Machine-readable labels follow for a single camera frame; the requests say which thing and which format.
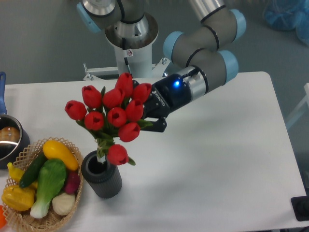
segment tulip bouquet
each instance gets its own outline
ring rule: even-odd
[[[130,142],[138,137],[140,130],[152,125],[142,119],[143,103],[148,99],[151,87],[151,84],[144,83],[133,88],[132,75],[123,73],[114,89],[105,92],[104,87],[99,92],[93,86],[85,86],[82,88],[84,103],[74,100],[67,102],[65,111],[69,117],[95,138],[99,161],[107,155],[113,165],[135,165],[126,149],[115,144],[114,138]]]

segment blue pot handle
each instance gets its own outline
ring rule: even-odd
[[[5,72],[0,72],[0,115],[7,115],[4,103]]]

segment bok choy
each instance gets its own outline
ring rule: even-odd
[[[67,177],[66,165],[60,159],[45,162],[38,176],[37,200],[31,208],[30,215],[43,218],[47,215],[51,200],[59,194]]]

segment light blue joint cap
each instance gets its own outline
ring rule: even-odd
[[[183,32],[181,32],[181,31],[174,31],[171,34],[169,34],[168,37],[164,41],[163,54],[170,61],[172,61],[172,53],[173,53],[174,45],[175,45],[178,37],[181,36],[182,34],[183,34]]]
[[[90,18],[81,3],[78,3],[76,8],[79,16],[82,18],[82,21],[91,32],[98,33],[101,31],[101,29],[96,25],[96,23]]]
[[[236,40],[239,37],[241,37],[246,31],[246,28],[247,28],[246,18],[237,9],[232,9],[230,11],[235,15],[235,18],[236,18],[236,21],[237,21],[237,33],[236,33],[236,37],[235,37],[235,40]]]
[[[221,56],[224,59],[225,67],[226,67],[226,81],[225,83],[232,80],[237,74],[239,70],[238,61],[233,53],[230,51],[219,51]]]

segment plastic vegetable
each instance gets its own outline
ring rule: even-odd
[[[31,162],[27,170],[25,170],[25,173],[22,175],[19,181],[19,186],[21,188],[25,188],[31,185],[32,182],[36,181],[39,175],[39,171],[46,161],[47,158],[45,155],[40,153],[37,158]]]
[[[50,159],[41,167],[38,177],[37,200],[30,215],[42,218],[47,215],[51,200],[59,194],[67,177],[66,165],[59,159]]]
[[[67,169],[76,171],[79,167],[77,159],[70,150],[61,142],[48,140],[43,144],[43,152],[50,159],[60,159],[64,162]]]
[[[3,215],[3,206],[0,205],[0,229],[5,226],[6,224],[6,220],[5,220],[5,216]]]
[[[53,209],[56,214],[67,215],[75,204],[75,195],[62,193],[53,198]]]
[[[67,194],[73,194],[78,189],[80,183],[81,179],[79,178],[79,175],[76,172],[69,172],[64,191]]]
[[[17,183],[19,183],[19,182],[20,182],[20,179],[21,179],[21,177],[23,176],[23,174],[25,173],[25,171],[23,171],[23,170],[21,170],[21,169],[19,169],[19,168],[14,167],[12,163],[8,163],[7,166],[8,166],[8,169],[9,169],[9,175],[10,175],[10,177],[11,177],[14,181],[16,181]],[[38,182],[37,182],[37,181],[33,182],[33,183],[30,185],[30,187],[37,189],[37,188],[38,188]]]
[[[13,185],[3,190],[1,199],[10,208],[25,211],[33,206],[34,195],[35,190],[32,188],[20,188],[18,185]]]

